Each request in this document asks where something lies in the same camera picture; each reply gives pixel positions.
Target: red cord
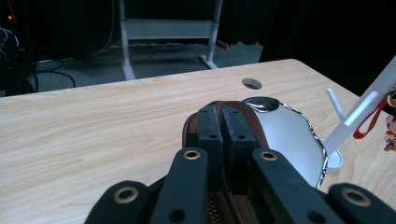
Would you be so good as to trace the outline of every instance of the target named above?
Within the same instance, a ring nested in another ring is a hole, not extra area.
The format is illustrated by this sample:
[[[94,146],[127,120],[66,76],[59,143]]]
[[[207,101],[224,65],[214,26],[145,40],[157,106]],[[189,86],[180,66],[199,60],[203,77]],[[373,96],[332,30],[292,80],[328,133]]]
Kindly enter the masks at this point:
[[[353,137],[354,137],[354,138],[356,138],[356,139],[361,139],[361,138],[363,138],[364,136],[366,136],[366,134],[369,133],[369,132],[374,128],[374,126],[375,126],[375,124],[376,124],[376,121],[378,120],[378,116],[379,116],[379,114],[381,113],[382,108],[384,108],[384,106],[387,104],[387,102],[388,102],[387,97],[385,97],[385,98],[376,106],[376,108],[369,114],[369,116],[367,116],[367,118],[364,119],[364,121],[359,125],[359,127],[358,127],[358,128],[356,129],[356,131],[353,133]],[[361,133],[361,131],[360,131],[361,125],[362,125],[364,122],[366,122],[366,120],[367,120],[368,118],[370,118],[370,116],[372,116],[373,114],[374,114],[373,119],[372,119],[372,121],[370,122],[367,131],[366,131],[365,133]]]

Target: table hole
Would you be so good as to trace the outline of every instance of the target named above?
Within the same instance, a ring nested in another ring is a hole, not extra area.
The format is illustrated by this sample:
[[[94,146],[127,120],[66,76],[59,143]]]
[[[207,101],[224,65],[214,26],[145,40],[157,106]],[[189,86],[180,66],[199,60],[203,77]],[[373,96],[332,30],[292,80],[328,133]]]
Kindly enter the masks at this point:
[[[242,84],[252,90],[259,90],[262,88],[260,81],[250,77],[242,79]]]

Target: dark background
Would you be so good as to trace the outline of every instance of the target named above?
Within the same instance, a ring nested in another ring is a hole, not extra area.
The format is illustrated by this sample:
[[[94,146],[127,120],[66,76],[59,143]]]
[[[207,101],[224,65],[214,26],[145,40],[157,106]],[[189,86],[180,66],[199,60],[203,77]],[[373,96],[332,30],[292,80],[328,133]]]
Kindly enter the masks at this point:
[[[114,31],[118,0],[0,0],[0,22],[35,56],[89,61]],[[4,20],[10,3],[18,22]],[[128,18],[210,20],[213,0],[125,0]],[[394,0],[223,0],[218,39],[263,45],[258,62],[293,58],[362,95],[396,55]]]

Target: light wood tabletop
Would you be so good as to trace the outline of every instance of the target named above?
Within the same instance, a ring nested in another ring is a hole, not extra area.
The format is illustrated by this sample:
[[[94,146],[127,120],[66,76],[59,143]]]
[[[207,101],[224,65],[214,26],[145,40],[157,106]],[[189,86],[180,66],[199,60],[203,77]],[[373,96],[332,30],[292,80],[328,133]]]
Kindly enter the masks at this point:
[[[153,183],[181,149],[186,118],[213,101],[276,98],[325,139],[338,122],[326,88],[345,111],[358,100],[295,60],[0,98],[0,223],[83,223],[112,185]],[[382,150],[386,115],[340,147],[344,165],[326,174],[323,191],[348,182],[396,208],[396,153]]]

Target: white stand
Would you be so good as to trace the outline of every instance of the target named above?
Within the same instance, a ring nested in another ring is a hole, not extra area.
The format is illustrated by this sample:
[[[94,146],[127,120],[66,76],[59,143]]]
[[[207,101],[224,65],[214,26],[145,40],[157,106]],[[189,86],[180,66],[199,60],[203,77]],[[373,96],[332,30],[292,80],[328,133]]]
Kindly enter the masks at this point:
[[[122,68],[126,80],[135,79],[129,57],[129,39],[208,39],[207,54],[201,59],[207,67],[213,63],[222,0],[216,0],[212,21],[137,20],[126,19],[124,0],[120,0],[120,29],[122,39]]]
[[[329,155],[328,168],[338,169],[342,165],[342,155],[337,150],[344,141],[359,127],[364,119],[375,109],[389,90],[396,84],[396,56],[385,67],[377,79],[364,92],[359,101],[344,116],[332,91],[327,89],[332,104],[340,118],[340,122],[323,142]]]

